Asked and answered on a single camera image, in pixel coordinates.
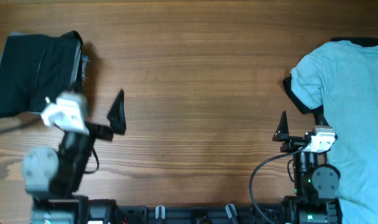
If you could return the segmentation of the light blue t-shirt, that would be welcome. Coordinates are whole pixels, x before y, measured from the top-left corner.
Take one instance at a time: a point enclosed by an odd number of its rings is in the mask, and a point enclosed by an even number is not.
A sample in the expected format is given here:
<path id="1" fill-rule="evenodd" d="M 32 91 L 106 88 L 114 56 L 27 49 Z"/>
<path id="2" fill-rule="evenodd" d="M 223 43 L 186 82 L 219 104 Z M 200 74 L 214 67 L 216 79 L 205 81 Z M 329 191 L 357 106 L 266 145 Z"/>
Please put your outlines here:
<path id="1" fill-rule="evenodd" d="M 327 42 L 291 70 L 291 90 L 323 115 L 338 138 L 328 163 L 339 169 L 343 223 L 378 223 L 378 45 Z"/>

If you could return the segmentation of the black shorts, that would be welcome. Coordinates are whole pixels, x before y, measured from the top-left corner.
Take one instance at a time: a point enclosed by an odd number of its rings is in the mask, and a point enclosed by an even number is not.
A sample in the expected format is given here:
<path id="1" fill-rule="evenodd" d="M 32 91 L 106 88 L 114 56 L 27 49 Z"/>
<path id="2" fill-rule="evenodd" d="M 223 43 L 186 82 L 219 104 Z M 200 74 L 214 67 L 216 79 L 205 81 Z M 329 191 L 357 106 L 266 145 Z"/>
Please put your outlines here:
<path id="1" fill-rule="evenodd" d="M 82 45 L 75 30 L 59 37 L 10 33 L 0 59 L 0 118 L 40 113 L 46 98 L 81 92 Z"/>

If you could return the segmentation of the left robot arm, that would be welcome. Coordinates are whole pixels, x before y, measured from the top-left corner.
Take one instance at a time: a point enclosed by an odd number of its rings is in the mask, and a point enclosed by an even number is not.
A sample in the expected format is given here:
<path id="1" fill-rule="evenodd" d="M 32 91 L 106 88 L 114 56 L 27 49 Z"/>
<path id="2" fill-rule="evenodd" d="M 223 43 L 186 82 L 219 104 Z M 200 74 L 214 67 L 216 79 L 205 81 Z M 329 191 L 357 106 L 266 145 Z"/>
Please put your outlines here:
<path id="1" fill-rule="evenodd" d="M 22 160 L 25 191 L 32 197 L 30 222 L 33 224 L 125 223 L 115 200 L 89 200 L 77 194 L 90 157 L 97 158 L 96 140 L 111 142 L 115 134 L 124 135 L 126 119 L 124 92 L 120 91 L 108 114 L 109 125 L 87 121 L 88 103 L 81 93 L 62 92 L 56 99 L 46 98 L 40 116 L 48 127 L 64 132 L 58 149 L 33 148 Z"/>

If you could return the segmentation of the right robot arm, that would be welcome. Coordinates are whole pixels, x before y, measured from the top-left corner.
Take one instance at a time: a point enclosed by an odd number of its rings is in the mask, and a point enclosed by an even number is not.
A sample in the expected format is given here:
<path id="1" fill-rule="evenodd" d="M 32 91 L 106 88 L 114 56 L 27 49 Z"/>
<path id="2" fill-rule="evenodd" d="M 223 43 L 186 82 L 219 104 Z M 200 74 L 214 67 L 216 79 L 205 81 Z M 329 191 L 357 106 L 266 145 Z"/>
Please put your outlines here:
<path id="1" fill-rule="evenodd" d="M 329 151 L 336 139 L 330 126 L 315 126 L 303 137 L 292 136 L 286 113 L 282 112 L 272 140 L 281 142 L 280 151 L 293 157 L 295 194 L 284 197 L 280 204 L 280 223 L 333 224 L 341 221 L 336 198 L 341 173 L 330 164 L 318 162 L 318 156 Z"/>

